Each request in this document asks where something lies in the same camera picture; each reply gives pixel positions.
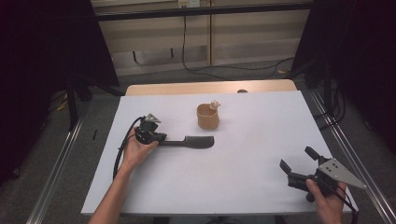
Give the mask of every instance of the white table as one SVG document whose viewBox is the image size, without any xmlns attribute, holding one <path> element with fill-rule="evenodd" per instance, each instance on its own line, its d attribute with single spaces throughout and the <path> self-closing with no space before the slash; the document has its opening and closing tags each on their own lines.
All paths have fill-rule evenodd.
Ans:
<svg viewBox="0 0 396 224">
<path fill-rule="evenodd" d="M 212 100 L 221 103 L 220 125 L 215 131 L 202 130 L 196 106 Z M 318 164 L 304 153 L 306 146 L 325 157 L 332 155 L 301 93 L 271 91 L 122 97 L 81 213 L 94 212 L 111 183 L 123 136 L 136 118 L 148 113 L 163 121 L 157 131 L 167 133 L 168 140 L 214 135 L 215 145 L 156 148 L 134 171 L 122 213 L 227 216 L 315 211 L 306 192 L 288 187 L 279 162 L 283 159 L 293 172 L 311 175 Z"/>
</svg>

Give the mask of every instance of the orange cup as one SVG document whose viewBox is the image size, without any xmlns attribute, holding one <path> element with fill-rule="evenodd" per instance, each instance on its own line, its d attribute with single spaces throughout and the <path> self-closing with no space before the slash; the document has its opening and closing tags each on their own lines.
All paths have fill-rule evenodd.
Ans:
<svg viewBox="0 0 396 224">
<path fill-rule="evenodd" d="M 202 104 L 197 107 L 198 125 L 202 129 L 213 130 L 219 127 L 219 113 L 217 109 L 211 109 L 210 104 Z"/>
</svg>

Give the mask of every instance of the hand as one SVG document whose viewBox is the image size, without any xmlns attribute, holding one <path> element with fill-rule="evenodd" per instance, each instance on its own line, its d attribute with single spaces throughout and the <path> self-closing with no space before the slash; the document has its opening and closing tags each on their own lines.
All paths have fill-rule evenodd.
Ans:
<svg viewBox="0 0 396 224">
<path fill-rule="evenodd" d="M 135 134 L 136 127 L 133 127 L 128 134 L 128 141 L 126 143 L 122 165 L 127 166 L 131 169 L 136 167 L 136 165 L 142 163 L 149 152 L 158 146 L 158 141 L 153 141 L 148 145 L 139 143 L 133 136 Z"/>
<path fill-rule="evenodd" d="M 341 224 L 344 202 L 333 194 L 325 198 L 317 183 L 311 179 L 306 180 L 306 185 L 315 197 L 319 222 L 321 224 Z M 346 195 L 343 190 L 346 190 L 347 184 L 338 182 L 338 187 L 341 189 L 338 188 L 337 193 L 345 198 Z"/>
</svg>

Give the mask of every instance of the metal rail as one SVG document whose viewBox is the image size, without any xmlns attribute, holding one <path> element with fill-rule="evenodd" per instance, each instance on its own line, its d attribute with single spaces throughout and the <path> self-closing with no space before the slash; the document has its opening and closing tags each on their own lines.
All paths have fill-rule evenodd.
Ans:
<svg viewBox="0 0 396 224">
<path fill-rule="evenodd" d="M 64 146 L 62 147 L 61 153 L 59 154 L 58 160 L 55 162 L 52 171 L 47 179 L 46 185 L 41 190 L 40 195 L 38 196 L 37 201 L 35 202 L 35 206 L 27 219 L 26 224 L 39 224 L 43 221 L 44 216 L 46 215 L 47 209 L 50 205 L 50 201 L 52 199 L 53 194 L 55 193 L 56 186 L 60 179 L 61 173 L 64 169 L 64 166 L 67 162 L 67 158 L 70 155 L 70 151 L 73 148 L 74 143 L 78 137 L 79 130 L 81 128 L 81 124 L 85 116 L 88 112 L 89 103 L 85 103 L 81 110 L 80 116 L 77 124 L 74 129 L 69 132 L 64 142 Z"/>
<path fill-rule="evenodd" d="M 183 16 L 202 16 L 217 14 L 234 14 L 249 12 L 268 12 L 268 11 L 290 11 L 305 10 L 318 7 L 336 7 L 341 2 L 298 2 L 298 3 L 281 3 L 281 4 L 261 4 L 251 6 L 231 6 L 231 7 L 190 7 L 190 8 L 171 8 L 151 11 L 136 12 L 118 12 L 118 13 L 97 13 L 91 16 L 75 16 L 55 18 L 56 21 L 122 21 L 136 19 L 152 19 L 166 17 L 183 17 Z"/>
<path fill-rule="evenodd" d="M 311 96 L 314 99 L 320 112 L 325 113 L 326 109 L 323 106 L 324 101 L 321 98 L 320 94 L 317 91 L 315 92 L 311 91 Z M 335 119 L 332 117 L 325 115 L 325 119 L 328 124 L 335 123 Z M 396 223 L 395 213 L 392 210 L 391 206 L 389 205 L 387 198 L 382 193 L 379 186 L 374 182 L 370 174 L 367 172 L 361 159 L 359 158 L 358 154 L 356 154 L 353 146 L 350 145 L 349 141 L 347 140 L 347 137 L 344 135 L 341 128 L 338 126 L 338 124 L 332 125 L 330 128 L 340 148 L 344 151 L 344 154 L 346 155 L 346 158 L 351 164 L 357 177 L 360 180 L 362 180 L 363 183 L 365 183 L 365 185 L 367 186 L 366 191 L 369 197 L 371 198 L 375 208 L 377 209 L 379 215 L 387 224 Z"/>
</svg>

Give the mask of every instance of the forearm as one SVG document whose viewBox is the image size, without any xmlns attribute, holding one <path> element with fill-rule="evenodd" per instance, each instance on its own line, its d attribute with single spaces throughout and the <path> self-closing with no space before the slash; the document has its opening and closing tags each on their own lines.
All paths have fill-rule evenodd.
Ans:
<svg viewBox="0 0 396 224">
<path fill-rule="evenodd" d="M 118 223 L 134 166 L 122 165 L 89 223 Z"/>
</svg>

